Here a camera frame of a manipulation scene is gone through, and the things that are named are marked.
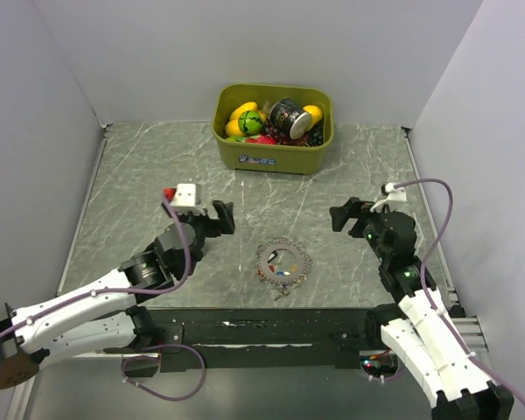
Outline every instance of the black can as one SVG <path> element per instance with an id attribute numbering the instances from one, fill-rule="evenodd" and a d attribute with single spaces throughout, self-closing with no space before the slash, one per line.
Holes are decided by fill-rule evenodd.
<path id="1" fill-rule="evenodd" d="M 292 99 L 284 98 L 270 110 L 270 123 L 292 140 L 300 138 L 312 123 L 312 116 Z"/>

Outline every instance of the olive green plastic bin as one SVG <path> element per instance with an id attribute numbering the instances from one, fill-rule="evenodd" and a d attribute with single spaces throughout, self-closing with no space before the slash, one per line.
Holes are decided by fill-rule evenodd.
<path id="1" fill-rule="evenodd" d="M 286 97 L 302 107 L 316 105 L 321 108 L 324 123 L 324 142 L 321 146 L 282 146 L 226 140 L 225 126 L 237 107 L 245 102 L 256 102 L 258 108 L 263 109 L 266 101 L 274 104 Z M 222 90 L 212 121 L 221 160 L 228 168 L 303 175 L 312 174 L 321 166 L 326 148 L 333 141 L 333 127 L 333 104 L 323 92 L 308 87 L 255 84 L 235 84 Z"/>

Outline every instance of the gray tabletop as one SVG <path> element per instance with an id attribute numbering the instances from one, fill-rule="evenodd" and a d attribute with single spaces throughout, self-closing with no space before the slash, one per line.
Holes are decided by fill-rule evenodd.
<path id="1" fill-rule="evenodd" d="M 147 302 L 149 307 L 370 307 L 391 302 L 369 246 L 331 230 L 330 206 L 351 196 L 375 200 L 387 181 L 415 179 L 403 131 L 397 127 L 338 125 L 321 169 L 311 176 L 232 171 L 220 161 L 210 124 L 203 122 L 118 123 L 93 185 L 61 292 L 91 283 L 144 249 L 170 220 L 161 191 L 177 183 L 201 185 L 212 200 L 234 202 L 234 235 L 206 241 L 208 252 L 188 284 Z M 416 219 L 417 254 L 433 241 L 417 187 L 403 209 Z M 313 260 L 307 281 L 285 298 L 261 283 L 256 247 L 286 236 L 304 244 Z M 445 294 L 439 255 L 431 274 Z"/>

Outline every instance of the green ball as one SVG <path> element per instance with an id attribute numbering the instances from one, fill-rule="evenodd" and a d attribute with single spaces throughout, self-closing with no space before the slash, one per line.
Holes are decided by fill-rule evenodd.
<path id="1" fill-rule="evenodd" d="M 239 130 L 248 136 L 258 134 L 263 129 L 263 118 L 258 111 L 245 111 L 239 116 Z"/>

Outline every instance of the toy fruit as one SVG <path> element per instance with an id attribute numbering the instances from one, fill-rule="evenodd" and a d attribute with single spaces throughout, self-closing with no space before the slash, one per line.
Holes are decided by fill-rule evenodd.
<path id="1" fill-rule="evenodd" d="M 239 129 L 238 120 L 231 120 L 226 124 L 226 134 L 230 137 L 238 136 L 243 137 L 242 131 Z"/>
<path id="2" fill-rule="evenodd" d="M 307 127 L 307 131 L 311 130 L 313 126 L 321 121 L 321 118 L 323 118 L 323 112 L 319 107 L 316 107 L 315 105 L 307 105 L 304 107 L 304 111 L 311 114 L 311 124 L 309 124 L 309 127 Z"/>
<path id="3" fill-rule="evenodd" d="M 259 114 L 261 114 L 262 123 L 265 124 L 266 123 L 266 118 L 267 118 L 266 114 L 264 112 L 262 112 L 262 111 L 259 111 Z"/>
<path id="4" fill-rule="evenodd" d="M 256 111 L 256 102 L 246 102 L 241 105 L 238 109 L 231 113 L 229 121 L 239 120 L 239 117 L 245 111 Z"/>
<path id="5" fill-rule="evenodd" d="M 264 125 L 259 111 L 245 111 L 237 121 L 239 122 L 239 130 L 248 136 L 258 134 Z"/>
<path id="6" fill-rule="evenodd" d="M 249 137 L 245 140 L 245 143 L 252 143 L 252 144 L 277 144 L 277 142 L 274 140 L 274 138 L 269 136 L 257 136 L 257 137 Z"/>

